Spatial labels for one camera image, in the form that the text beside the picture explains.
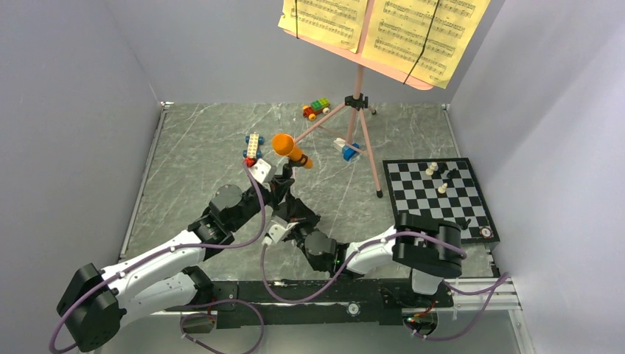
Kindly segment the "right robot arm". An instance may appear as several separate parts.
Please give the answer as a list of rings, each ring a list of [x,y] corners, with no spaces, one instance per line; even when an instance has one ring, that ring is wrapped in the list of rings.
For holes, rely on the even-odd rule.
[[[283,202],[265,229],[266,245],[292,241],[314,271],[331,277],[357,279],[370,271],[398,263],[409,267],[408,300],[425,306],[447,278],[460,277],[466,253],[461,227],[453,222],[401,212],[396,224],[360,242],[342,243],[322,232],[321,217],[301,200]]]

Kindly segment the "orange toy microphone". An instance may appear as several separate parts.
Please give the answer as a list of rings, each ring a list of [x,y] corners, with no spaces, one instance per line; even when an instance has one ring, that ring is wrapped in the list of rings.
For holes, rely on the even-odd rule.
[[[313,167],[312,159],[303,153],[291,135],[278,133],[272,138],[271,144],[274,152],[279,156],[287,157],[294,167],[306,169]]]

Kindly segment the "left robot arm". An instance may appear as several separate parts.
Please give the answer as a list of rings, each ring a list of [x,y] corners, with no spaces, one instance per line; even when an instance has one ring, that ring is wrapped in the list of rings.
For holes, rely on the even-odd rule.
[[[73,274],[57,305],[59,326],[74,343],[51,353],[87,353],[111,340],[125,325],[177,306],[205,308],[213,284],[199,264],[229,249],[251,245],[265,234],[266,208],[276,209],[294,183],[287,165],[271,175],[245,167],[248,190],[222,186],[201,216],[167,242],[137,257],[97,268],[89,263]]]

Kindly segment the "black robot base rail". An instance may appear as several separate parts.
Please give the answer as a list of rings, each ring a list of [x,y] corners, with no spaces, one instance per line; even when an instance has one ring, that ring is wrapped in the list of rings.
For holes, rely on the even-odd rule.
[[[252,304],[267,325],[377,323],[401,325],[415,313],[452,308],[453,297],[444,285],[434,295],[418,295],[407,279],[338,280],[310,302],[294,305],[274,299],[260,281],[216,281],[210,310],[218,329],[256,325],[257,315],[243,305]]]

